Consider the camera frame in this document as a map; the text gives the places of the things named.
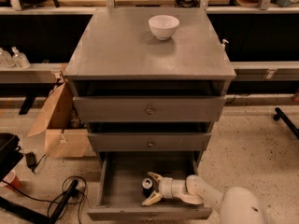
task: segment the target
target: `floor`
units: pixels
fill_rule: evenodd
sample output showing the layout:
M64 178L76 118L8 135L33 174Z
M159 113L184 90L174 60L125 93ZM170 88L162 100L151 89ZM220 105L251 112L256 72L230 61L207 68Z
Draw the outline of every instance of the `floor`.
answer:
M45 134L35 137L27 137L27 134L44 101L37 99L27 115L19 116L21 102L22 99L0 99L0 133L18 135L22 150L25 153L33 151L39 160L44 154ZM233 186L251 190L266 206L277 224L297 224L299 139L282 120L274 121L273 115L274 108L279 106L298 127L299 103L292 101L291 95L229 96L227 103L220 121L214 126L212 138L201 160L200 175L221 192ZM47 200L53 200L62 192L62 184L69 176L83 177L88 185L88 199L80 215L81 223L97 223L86 215L86 209L94 207L97 202L101 170L95 157L47 157L36 168L35 174L27 168L25 159L22 159L15 171L21 181L21 191ZM32 201L6 188L0 188L0 195L39 213L47 213L49 203ZM0 223L28 222L0 211ZM57 223L78 223L78 206L68 206ZM214 211L208 220L161 223L219 224L220 221L219 215Z

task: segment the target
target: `white robotic arm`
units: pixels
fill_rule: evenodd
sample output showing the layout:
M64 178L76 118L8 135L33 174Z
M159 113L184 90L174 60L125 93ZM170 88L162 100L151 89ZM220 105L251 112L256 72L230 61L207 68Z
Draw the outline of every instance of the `white robotic arm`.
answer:
M221 224L275 224L257 197L247 189L233 187L224 194L212 188L198 175L186 180L174 180L149 172L159 184L143 205L151 205L162 198L180 198L185 203L200 204L202 199L220 214Z

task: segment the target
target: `closed drawer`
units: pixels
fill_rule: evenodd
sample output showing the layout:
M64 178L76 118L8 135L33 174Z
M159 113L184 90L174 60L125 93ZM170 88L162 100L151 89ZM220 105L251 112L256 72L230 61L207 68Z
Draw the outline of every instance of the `closed drawer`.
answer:
M93 151L206 150L210 133L89 133Z
M225 98L75 97L84 122L205 121L219 120Z
M212 209L189 205L179 199L163 199L143 207L146 199L141 182L151 171L185 180L196 174L193 152L111 152L101 172L98 206L87 210L91 220L179 220L208 219Z

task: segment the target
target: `clear bottle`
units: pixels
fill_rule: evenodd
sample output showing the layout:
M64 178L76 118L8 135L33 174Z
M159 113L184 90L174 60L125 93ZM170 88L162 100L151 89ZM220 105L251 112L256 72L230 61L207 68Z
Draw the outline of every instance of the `clear bottle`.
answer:
M14 65L15 62L12 60L9 52L0 48L0 67L9 68Z
M16 47L13 47L12 51L14 53L12 59L19 68L27 69L31 66L24 53L19 52L19 50Z

